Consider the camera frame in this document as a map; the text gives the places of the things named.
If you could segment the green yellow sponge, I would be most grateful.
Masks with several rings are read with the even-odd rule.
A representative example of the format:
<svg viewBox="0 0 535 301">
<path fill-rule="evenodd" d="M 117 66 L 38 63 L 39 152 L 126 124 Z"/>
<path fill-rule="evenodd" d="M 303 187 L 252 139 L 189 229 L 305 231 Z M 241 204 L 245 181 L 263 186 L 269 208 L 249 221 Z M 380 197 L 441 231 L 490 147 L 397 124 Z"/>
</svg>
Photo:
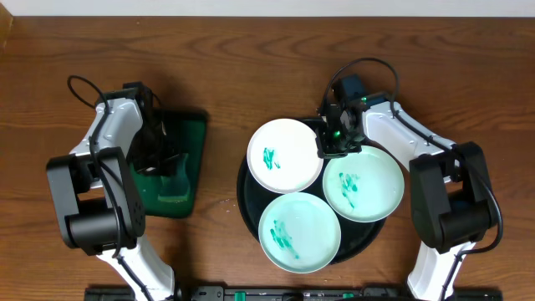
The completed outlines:
<svg viewBox="0 0 535 301">
<path fill-rule="evenodd" d="M 175 174 L 164 174 L 160 177 L 161 188 L 158 200 L 169 203 L 188 202 L 191 193 L 191 183 L 186 172 L 189 155 L 181 153 Z"/>
</svg>

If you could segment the white plate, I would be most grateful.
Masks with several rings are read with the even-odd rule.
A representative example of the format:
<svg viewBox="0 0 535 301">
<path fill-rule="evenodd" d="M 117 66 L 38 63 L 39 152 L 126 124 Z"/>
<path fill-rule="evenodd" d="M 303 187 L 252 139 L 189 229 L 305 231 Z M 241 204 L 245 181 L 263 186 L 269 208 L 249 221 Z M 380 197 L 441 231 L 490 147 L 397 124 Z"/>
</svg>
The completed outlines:
<svg viewBox="0 0 535 301">
<path fill-rule="evenodd" d="M 260 186 L 279 194 L 308 188 L 324 164 L 318 156 L 316 134 L 294 119 L 271 120 L 259 127 L 249 140 L 246 162 Z"/>
</svg>

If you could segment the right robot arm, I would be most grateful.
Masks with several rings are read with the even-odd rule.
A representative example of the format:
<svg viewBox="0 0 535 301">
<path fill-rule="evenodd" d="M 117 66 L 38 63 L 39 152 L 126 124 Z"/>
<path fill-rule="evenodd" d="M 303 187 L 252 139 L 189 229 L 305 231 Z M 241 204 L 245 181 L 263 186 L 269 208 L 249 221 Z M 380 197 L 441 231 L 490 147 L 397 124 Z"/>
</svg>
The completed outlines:
<svg viewBox="0 0 535 301">
<path fill-rule="evenodd" d="M 363 154 L 363 140 L 371 140 L 409 172 L 411 218 L 421 245 L 407 287 L 416 299 L 448 299 L 463 260 L 502 239 L 502 214 L 481 147 L 436 135 L 386 93 L 341 92 L 333 103 L 322 101 L 318 114 L 320 157 L 339 163 Z"/>
</svg>

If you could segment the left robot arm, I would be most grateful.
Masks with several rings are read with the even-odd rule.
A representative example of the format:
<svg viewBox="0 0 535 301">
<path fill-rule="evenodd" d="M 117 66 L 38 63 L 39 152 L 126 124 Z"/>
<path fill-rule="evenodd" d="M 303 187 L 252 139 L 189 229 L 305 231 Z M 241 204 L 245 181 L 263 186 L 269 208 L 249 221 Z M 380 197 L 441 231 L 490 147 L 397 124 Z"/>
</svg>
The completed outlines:
<svg viewBox="0 0 535 301">
<path fill-rule="evenodd" d="M 66 156 L 46 165 L 64 243 L 108 263 L 136 300 L 177 300 L 176 273 L 145 235 L 134 175 L 173 176 L 180 153 L 168 139 L 159 103 L 141 82 L 97 91 L 95 118 Z"/>
</svg>

